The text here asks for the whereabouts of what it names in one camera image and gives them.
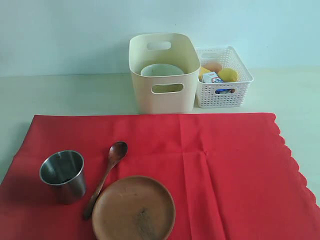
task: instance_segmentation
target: white wall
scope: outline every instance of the white wall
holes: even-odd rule
[[[312,0],[0,0],[0,76],[128,72],[129,40],[148,32],[232,45],[249,68],[320,65],[319,9]]]

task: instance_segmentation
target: plate rim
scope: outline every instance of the plate rim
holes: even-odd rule
[[[113,183],[111,183],[109,186],[107,186],[100,194],[99,194],[99,197],[97,198],[97,200],[95,201],[95,204],[94,204],[94,207],[93,207],[93,211],[92,211],[92,217],[91,217],[91,224],[92,224],[92,229],[93,229],[93,232],[94,232],[94,235],[95,237],[97,238],[97,240],[107,240],[107,239],[100,239],[96,233],[96,230],[95,230],[95,223],[94,223],[94,215],[95,215],[95,212],[96,212],[96,206],[97,206],[97,203],[98,201],[101,199],[101,197],[107,192],[108,188],[110,186],[112,186],[113,184],[117,183],[117,182],[120,182],[120,181],[124,181],[124,180],[127,180],[127,179],[136,179],[136,178],[140,178],[140,179],[148,179],[148,180],[151,180],[155,183],[157,183],[158,185],[160,185],[165,191],[166,193],[169,195],[170,197],[170,200],[171,200],[171,204],[173,206],[173,217],[172,217],[172,223],[170,225],[170,228],[168,230],[168,232],[166,233],[166,235],[162,238],[162,240],[166,240],[174,226],[175,226],[175,222],[176,222],[176,205],[175,205],[175,201],[174,201],[174,198],[172,197],[171,193],[169,192],[169,190],[166,188],[165,185],[163,185],[161,182],[159,182],[158,180],[150,177],[150,176],[144,176],[144,175],[131,175],[131,176],[126,176],[126,177],[123,177],[123,178],[120,178],[116,181],[114,181]]]

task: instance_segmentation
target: basket handle hole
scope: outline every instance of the basket handle hole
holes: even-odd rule
[[[179,93],[184,89],[184,85],[182,83],[174,83],[174,84],[159,84],[153,85],[151,88],[151,92],[154,94],[170,94],[170,93]]]
[[[171,48],[171,42],[169,41],[153,41],[146,45],[148,50],[168,50]]]
[[[217,53],[204,53],[201,55],[201,58],[202,59],[216,59],[218,57],[218,54]]]
[[[215,94],[234,94],[236,90],[234,88],[228,88],[228,89],[217,89],[215,90]]]

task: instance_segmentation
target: storage bin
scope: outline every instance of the storage bin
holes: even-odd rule
[[[201,66],[220,63],[223,68],[232,68],[238,74],[237,82],[203,83],[198,80],[196,99],[200,108],[239,107],[246,97],[248,87],[254,80],[235,49],[228,47],[197,47]],[[234,89],[233,93],[217,94],[219,89]]]
[[[182,75],[142,76],[151,64],[170,64]],[[185,113],[194,107],[200,62],[190,39],[178,33],[138,35],[130,40],[129,68],[142,114]]]

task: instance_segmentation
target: spoon handle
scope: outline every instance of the spoon handle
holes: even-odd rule
[[[103,187],[103,185],[104,185],[104,183],[106,181],[106,178],[107,178],[107,176],[108,176],[108,174],[109,174],[111,169],[112,169],[112,167],[109,167],[109,166],[107,167],[107,169],[106,169],[106,171],[105,171],[105,173],[104,173],[99,185],[96,187],[96,189],[95,189],[94,193],[92,194],[88,204],[86,205],[86,207],[85,207],[85,209],[83,211],[83,219],[84,220],[88,220],[91,217],[91,214],[92,214],[92,211],[94,209],[94,206],[95,206],[95,203],[97,201],[97,198],[99,196],[99,193],[100,193],[100,191],[101,191],[101,189],[102,189],[102,187]]]

